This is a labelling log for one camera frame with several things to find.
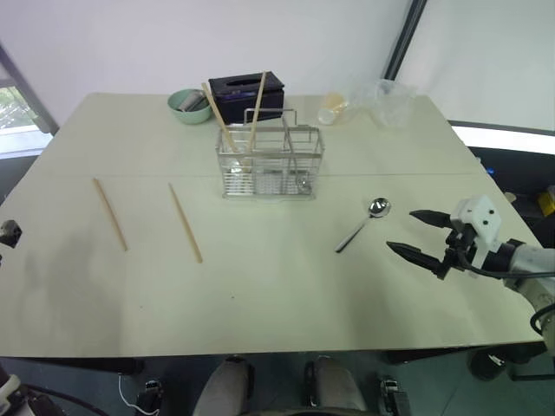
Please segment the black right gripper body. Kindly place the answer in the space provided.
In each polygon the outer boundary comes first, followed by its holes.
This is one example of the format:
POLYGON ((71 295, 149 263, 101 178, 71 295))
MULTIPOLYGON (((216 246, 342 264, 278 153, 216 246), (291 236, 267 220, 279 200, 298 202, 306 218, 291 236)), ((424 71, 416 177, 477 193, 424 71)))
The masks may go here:
POLYGON ((435 275, 444 280, 451 269, 468 270, 476 254, 474 239, 477 233, 470 224, 465 224, 462 231, 452 230, 446 238, 447 248, 435 275))

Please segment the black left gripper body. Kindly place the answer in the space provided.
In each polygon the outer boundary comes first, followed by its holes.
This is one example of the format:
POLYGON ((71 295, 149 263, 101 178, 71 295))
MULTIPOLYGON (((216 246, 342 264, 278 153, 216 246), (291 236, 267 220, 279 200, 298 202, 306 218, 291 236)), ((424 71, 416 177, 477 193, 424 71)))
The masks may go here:
POLYGON ((0 241, 10 248, 15 248, 21 235, 23 234, 19 224, 13 220, 6 220, 1 224, 0 241))

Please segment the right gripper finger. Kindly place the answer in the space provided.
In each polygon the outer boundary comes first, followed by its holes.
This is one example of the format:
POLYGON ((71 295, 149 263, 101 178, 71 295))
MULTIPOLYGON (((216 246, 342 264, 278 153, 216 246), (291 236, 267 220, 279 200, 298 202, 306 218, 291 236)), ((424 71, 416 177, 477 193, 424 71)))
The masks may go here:
POLYGON ((422 221, 425 224, 432 225, 437 228, 452 228, 450 215, 441 211, 433 210, 414 210, 409 213, 410 216, 422 221))
POLYGON ((435 257, 431 257, 410 244, 397 243, 388 241, 386 245, 404 260, 417 265, 426 270, 437 270, 441 266, 441 261, 435 257))

